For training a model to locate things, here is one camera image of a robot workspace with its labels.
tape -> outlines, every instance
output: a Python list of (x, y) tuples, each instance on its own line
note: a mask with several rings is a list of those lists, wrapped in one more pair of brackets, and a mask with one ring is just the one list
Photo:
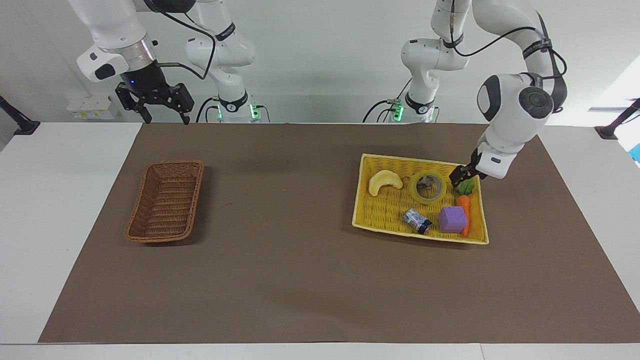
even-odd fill
[(435, 205), (439, 204), (447, 194), (446, 186), (447, 183), (442, 175), (435, 171), (425, 170), (411, 176), (409, 194), (419, 204)]

purple block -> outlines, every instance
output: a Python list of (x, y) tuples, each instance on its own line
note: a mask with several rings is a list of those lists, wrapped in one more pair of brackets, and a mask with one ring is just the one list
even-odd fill
[(438, 215), (441, 233), (462, 233), (467, 226), (465, 210), (460, 206), (445, 206)]

carrot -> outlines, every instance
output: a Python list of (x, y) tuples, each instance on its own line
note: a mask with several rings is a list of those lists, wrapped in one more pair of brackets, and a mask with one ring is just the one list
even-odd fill
[(469, 225), (471, 224), (471, 199), (466, 195), (460, 195), (456, 199), (456, 205), (461, 206), (465, 210), (467, 216), (467, 226), (462, 230), (462, 236), (469, 236)]

brown table surface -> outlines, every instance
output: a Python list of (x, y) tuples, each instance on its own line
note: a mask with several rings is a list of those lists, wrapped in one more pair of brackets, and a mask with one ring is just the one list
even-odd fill
[[(466, 163), (485, 126), (143, 126), (41, 342), (637, 343), (640, 314), (538, 138), (483, 181), (491, 244), (351, 226), (362, 153)], [(124, 240), (145, 167), (202, 160), (191, 236)]]

black pole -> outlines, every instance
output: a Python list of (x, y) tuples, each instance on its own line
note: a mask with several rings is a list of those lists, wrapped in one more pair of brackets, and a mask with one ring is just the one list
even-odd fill
[(624, 121), (629, 119), (631, 115), (635, 114), (638, 110), (640, 110), (640, 98), (636, 99), (636, 101), (611, 124), (607, 126), (596, 126), (596, 132), (605, 140), (617, 140), (618, 137), (614, 134), (616, 128), (622, 125)]
[(11, 104), (6, 102), (6, 100), (2, 96), (0, 96), (0, 108), (2, 108), (2, 110), (9, 114), (13, 121), (15, 121), (16, 124), (18, 124), (18, 126), (20, 127), (13, 133), (14, 135), (31, 135), (40, 125), (39, 121), (33, 121), (29, 119), (25, 114), (20, 112), (20, 110), (14, 108), (13, 106), (11, 106)]

